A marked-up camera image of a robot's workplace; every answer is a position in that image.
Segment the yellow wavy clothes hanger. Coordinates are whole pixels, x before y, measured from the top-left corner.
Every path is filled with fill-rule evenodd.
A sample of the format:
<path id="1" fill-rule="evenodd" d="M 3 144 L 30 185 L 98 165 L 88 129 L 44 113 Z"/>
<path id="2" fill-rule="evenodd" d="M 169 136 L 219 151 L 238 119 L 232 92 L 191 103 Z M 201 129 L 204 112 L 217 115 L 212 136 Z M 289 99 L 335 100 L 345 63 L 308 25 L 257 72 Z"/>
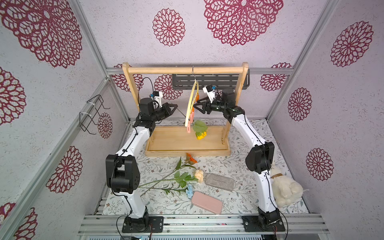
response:
<path id="1" fill-rule="evenodd" d="M 190 98 L 189 98 L 189 101 L 188 101 L 188 106 L 187 106 L 187 113 L 186 113 L 186 120 L 185 120 L 185 127 L 186 128 L 187 128 L 188 123 L 190 122 L 190 114 L 191 114 L 191 111 L 194 108 L 193 105 L 195 104 L 196 93 L 199 94 L 199 88 L 200 88 L 199 87 L 199 82 L 196 80 L 196 75 L 195 75 L 195 72 L 194 72 L 194 67 L 192 67 L 192 75 L 194 77 L 194 84 L 192 86 L 192 91 L 191 91 Z"/>

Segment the yellow sunflower with stem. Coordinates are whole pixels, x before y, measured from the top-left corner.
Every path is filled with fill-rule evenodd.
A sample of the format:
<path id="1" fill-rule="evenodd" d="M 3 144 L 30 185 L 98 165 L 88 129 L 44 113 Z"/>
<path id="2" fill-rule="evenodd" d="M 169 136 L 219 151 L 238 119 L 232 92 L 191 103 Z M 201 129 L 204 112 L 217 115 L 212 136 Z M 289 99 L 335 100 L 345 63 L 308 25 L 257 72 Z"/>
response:
<path id="1" fill-rule="evenodd" d="M 202 120 L 193 120 L 193 130 L 195 132 L 196 138 L 202 140 L 207 136 L 207 124 Z"/>

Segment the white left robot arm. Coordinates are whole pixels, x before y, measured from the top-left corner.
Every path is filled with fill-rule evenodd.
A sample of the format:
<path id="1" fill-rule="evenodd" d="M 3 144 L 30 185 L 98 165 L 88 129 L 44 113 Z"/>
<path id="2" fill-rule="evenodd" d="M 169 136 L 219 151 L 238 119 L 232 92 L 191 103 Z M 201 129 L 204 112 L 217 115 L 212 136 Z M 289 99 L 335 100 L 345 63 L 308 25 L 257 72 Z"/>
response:
<path id="1" fill-rule="evenodd" d="M 151 137 L 156 123 L 172 116 L 177 108 L 176 104 L 160 104 L 151 98 L 141 99 L 132 134 L 116 154 L 108 155 L 106 158 L 107 186 L 115 196 L 123 199 L 123 203 L 129 208 L 128 217 L 132 219 L 142 219 L 147 212 L 140 195 L 136 192 L 140 183 L 136 156 Z"/>

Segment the orange flower with stem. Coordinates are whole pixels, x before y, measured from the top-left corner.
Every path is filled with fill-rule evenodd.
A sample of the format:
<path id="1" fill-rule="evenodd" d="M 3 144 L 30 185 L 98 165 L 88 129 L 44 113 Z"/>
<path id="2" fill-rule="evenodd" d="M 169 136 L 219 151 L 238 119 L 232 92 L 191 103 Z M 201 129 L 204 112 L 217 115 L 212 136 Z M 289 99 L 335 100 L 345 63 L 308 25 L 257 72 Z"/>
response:
<path id="1" fill-rule="evenodd" d="M 156 181 L 162 179 L 171 179 L 174 177 L 176 172 L 189 173 L 192 176 L 195 171 L 198 170 L 198 162 L 191 157 L 180 157 L 179 159 L 170 158 L 164 159 L 162 163 L 160 159 L 155 159 L 155 165 L 153 167 L 149 167 L 151 161 L 144 161 L 139 163 L 139 169 L 141 170 L 141 181 L 140 185 Z M 161 182 L 155 186 L 166 186 L 168 184 L 177 184 L 176 182 Z M 187 185 L 194 186 L 198 184 L 198 182 L 187 182 Z M 178 204 L 183 201 L 188 201 L 186 194 L 181 194 L 180 196 L 175 194 L 172 196 L 171 194 L 166 195 L 163 191 L 159 190 L 150 190 L 146 191 L 144 189 L 139 189 L 139 196 L 143 200 L 144 204 L 150 208 L 154 208 L 156 204 Z"/>

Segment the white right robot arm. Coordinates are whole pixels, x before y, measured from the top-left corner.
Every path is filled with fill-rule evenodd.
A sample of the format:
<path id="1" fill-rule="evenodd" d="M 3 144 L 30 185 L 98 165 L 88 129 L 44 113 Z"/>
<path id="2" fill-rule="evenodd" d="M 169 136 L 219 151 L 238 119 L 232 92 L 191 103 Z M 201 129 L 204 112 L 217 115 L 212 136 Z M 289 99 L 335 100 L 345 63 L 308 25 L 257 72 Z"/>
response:
<path id="1" fill-rule="evenodd" d="M 282 219 L 274 199 L 270 175 L 275 145 L 263 139 L 249 123 L 245 111 L 236 105 L 236 95 L 232 89 L 224 89 L 222 95 L 217 96 L 215 88 L 209 85 L 203 87 L 203 92 L 207 96 L 199 99 L 194 108 L 208 115 L 213 111 L 223 113 L 224 118 L 239 131 L 249 146 L 245 162 L 248 169 L 257 175 L 259 226 L 266 229 L 280 222 Z"/>

